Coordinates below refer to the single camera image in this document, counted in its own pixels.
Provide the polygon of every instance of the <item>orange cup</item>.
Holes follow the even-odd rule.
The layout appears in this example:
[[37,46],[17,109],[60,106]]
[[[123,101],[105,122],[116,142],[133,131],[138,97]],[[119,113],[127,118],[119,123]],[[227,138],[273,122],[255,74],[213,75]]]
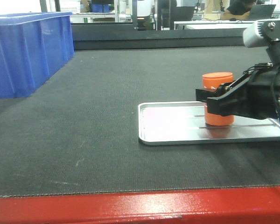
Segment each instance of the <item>orange cup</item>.
[[[231,72],[213,72],[202,75],[203,87],[206,89],[216,89],[222,83],[232,82]],[[230,125],[234,121],[233,115],[221,116],[207,112],[207,105],[204,104],[205,123],[214,126]]]

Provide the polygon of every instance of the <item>gray conveyor belt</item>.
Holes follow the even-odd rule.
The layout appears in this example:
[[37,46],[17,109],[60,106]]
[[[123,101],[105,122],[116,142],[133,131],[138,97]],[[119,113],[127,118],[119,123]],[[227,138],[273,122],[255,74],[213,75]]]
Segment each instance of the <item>gray conveyor belt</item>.
[[280,185],[280,141],[138,142],[139,104],[195,100],[202,74],[267,61],[239,46],[77,51],[31,97],[0,99],[0,196]]

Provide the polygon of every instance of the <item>aluminum tray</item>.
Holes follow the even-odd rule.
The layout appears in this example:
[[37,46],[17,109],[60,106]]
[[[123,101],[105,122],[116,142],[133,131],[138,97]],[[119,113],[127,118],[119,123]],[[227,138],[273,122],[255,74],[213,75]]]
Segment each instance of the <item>aluminum tray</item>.
[[206,125],[203,103],[197,101],[143,103],[138,116],[139,140],[147,145],[280,140],[280,125],[274,119],[235,116],[230,126]]

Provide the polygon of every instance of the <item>red metal edge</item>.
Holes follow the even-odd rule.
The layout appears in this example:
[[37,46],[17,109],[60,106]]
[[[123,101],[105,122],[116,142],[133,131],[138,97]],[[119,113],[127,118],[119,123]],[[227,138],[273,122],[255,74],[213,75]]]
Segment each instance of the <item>red metal edge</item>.
[[280,186],[0,198],[0,224],[280,224]]

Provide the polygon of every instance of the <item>blue box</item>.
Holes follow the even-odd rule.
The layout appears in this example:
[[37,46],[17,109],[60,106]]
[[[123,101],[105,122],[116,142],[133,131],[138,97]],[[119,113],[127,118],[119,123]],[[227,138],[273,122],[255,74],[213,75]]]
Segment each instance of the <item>blue box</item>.
[[93,13],[102,13],[103,12],[103,5],[102,4],[92,4],[91,11]]
[[110,12],[110,6],[108,4],[92,4],[91,11],[93,13],[108,13]]
[[0,98],[30,96],[73,57],[70,15],[0,15]]

